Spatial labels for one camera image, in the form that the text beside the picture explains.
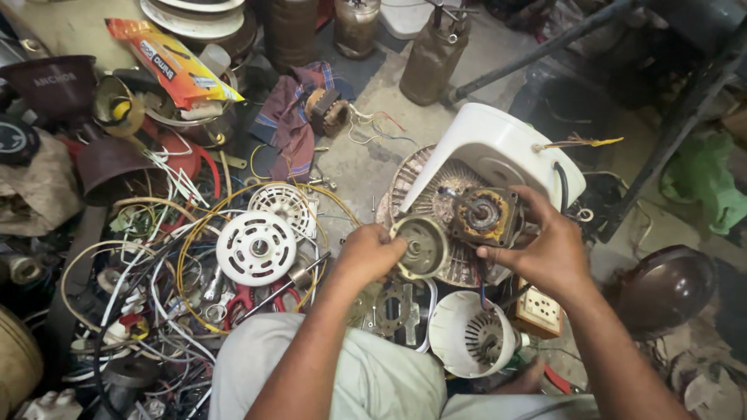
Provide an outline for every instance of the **hand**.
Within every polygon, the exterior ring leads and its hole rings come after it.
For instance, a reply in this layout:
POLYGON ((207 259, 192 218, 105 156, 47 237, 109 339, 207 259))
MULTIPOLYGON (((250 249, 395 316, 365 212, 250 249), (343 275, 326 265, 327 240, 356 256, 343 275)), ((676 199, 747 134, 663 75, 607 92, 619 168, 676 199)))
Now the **hand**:
POLYGON ((406 248, 407 241, 392 241, 389 232, 378 223, 360 226, 347 236, 330 280, 358 293, 368 283, 386 276, 406 248))
POLYGON ((532 188, 511 187, 529 205, 527 218, 541 232, 523 250, 480 247, 477 256, 503 265, 522 276, 558 303, 595 290, 581 241, 581 229, 562 216, 548 199, 532 188))

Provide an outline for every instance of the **snack packet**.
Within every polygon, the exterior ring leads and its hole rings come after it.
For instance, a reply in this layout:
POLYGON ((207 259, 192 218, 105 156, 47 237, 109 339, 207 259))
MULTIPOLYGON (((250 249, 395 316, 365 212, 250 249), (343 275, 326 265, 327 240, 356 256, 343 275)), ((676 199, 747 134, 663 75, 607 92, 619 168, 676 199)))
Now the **snack packet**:
POLYGON ((244 100, 223 83, 181 42, 159 31, 150 22, 105 19, 112 37, 127 41, 130 48, 171 95, 177 108, 191 109, 197 100, 244 100))

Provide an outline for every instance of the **dusty motor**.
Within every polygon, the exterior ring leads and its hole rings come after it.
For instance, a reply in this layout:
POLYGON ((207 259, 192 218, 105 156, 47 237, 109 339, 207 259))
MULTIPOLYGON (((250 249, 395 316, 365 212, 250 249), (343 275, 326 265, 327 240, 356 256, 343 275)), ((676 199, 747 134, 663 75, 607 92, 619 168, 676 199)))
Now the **dusty motor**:
POLYGON ((451 233, 463 241, 508 248, 520 231, 518 194, 504 188, 467 188, 460 196, 449 188, 439 190, 454 198, 451 233))

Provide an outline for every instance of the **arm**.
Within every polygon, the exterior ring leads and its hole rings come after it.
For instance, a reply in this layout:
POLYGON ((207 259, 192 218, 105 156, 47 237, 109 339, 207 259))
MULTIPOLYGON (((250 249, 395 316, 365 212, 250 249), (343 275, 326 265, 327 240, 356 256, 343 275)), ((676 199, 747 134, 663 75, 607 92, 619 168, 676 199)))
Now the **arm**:
POLYGON ((368 283, 389 272, 406 246, 401 238, 390 243, 388 232, 377 224, 361 226, 347 237, 311 313, 245 420, 329 418, 347 310, 368 283))
POLYGON ((524 250, 480 247, 477 255, 518 273, 564 308, 604 419, 689 419, 595 287, 578 226, 533 189, 512 189, 529 204, 541 233, 524 250))

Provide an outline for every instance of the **checkered cloth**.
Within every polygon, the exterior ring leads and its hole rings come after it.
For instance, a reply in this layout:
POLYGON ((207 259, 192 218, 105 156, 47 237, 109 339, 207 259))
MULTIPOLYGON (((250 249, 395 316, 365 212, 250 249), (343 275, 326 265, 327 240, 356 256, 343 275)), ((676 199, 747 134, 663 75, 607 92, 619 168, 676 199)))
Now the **checkered cloth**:
POLYGON ((353 87, 327 62, 318 61, 291 69, 295 77, 280 76, 249 128, 250 133, 280 150, 280 156, 270 169, 275 181, 290 178, 288 161, 296 179, 309 179, 311 158, 314 157, 314 132, 303 114, 303 107, 311 92, 320 87, 334 87, 342 99, 355 99, 353 87))

